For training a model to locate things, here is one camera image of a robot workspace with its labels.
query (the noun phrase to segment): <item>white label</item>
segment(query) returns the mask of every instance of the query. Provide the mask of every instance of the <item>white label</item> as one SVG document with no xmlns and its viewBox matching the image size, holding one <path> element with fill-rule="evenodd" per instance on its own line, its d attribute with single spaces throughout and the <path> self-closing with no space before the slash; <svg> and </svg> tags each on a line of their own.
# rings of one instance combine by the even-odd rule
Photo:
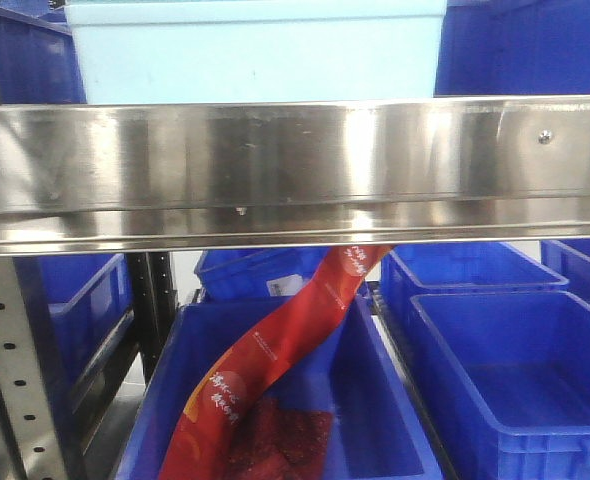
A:
<svg viewBox="0 0 590 480">
<path fill-rule="evenodd" d="M 266 282 L 271 297 L 285 297 L 295 295 L 304 286 L 304 279 L 301 275 L 289 275 L 276 278 Z"/>
</svg>

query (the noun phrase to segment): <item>metal shelf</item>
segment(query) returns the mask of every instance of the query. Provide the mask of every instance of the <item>metal shelf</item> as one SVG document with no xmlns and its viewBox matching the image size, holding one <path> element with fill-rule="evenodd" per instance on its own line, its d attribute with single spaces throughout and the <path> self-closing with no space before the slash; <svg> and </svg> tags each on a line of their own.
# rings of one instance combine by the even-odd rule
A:
<svg viewBox="0 0 590 480">
<path fill-rule="evenodd" d="M 0 107 L 0 255 L 590 236 L 590 96 Z"/>
</svg>

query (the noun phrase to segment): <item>light blue plastic bin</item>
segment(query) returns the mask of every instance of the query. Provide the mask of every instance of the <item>light blue plastic bin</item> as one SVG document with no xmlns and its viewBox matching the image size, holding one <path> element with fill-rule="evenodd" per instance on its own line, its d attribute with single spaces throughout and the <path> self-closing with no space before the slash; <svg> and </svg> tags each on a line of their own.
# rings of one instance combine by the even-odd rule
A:
<svg viewBox="0 0 590 480">
<path fill-rule="evenodd" d="M 431 97 L 446 0 L 69 0 L 89 103 Z"/>
</svg>

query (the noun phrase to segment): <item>storage rack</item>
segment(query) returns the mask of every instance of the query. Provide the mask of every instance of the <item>storage rack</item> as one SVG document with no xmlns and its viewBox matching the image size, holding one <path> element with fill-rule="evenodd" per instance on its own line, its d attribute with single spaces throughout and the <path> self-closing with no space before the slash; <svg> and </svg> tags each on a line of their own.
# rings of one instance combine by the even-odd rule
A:
<svg viewBox="0 0 590 480">
<path fill-rule="evenodd" d="M 576 236 L 590 236 L 590 96 L 0 107 L 0 479 L 85 478 L 27 255 L 136 252 L 152 298 L 172 290 L 155 273 L 168 259 L 140 252 Z M 157 322 L 173 307 L 136 308 Z M 123 378 L 127 323 L 103 349 L 127 353 L 100 350 L 91 370 L 122 361 Z M 168 325 L 138 325 L 154 357 Z"/>
</svg>

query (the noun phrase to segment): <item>red packaging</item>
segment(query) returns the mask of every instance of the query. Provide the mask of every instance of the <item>red packaging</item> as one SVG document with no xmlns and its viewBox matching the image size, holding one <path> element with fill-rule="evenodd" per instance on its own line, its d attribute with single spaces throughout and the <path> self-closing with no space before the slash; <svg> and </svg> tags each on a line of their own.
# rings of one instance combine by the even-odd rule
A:
<svg viewBox="0 0 590 480">
<path fill-rule="evenodd" d="M 159 480 L 220 480 L 232 432 L 292 365 L 333 333 L 388 246 L 333 247 L 311 281 L 211 367 L 175 427 Z"/>
</svg>

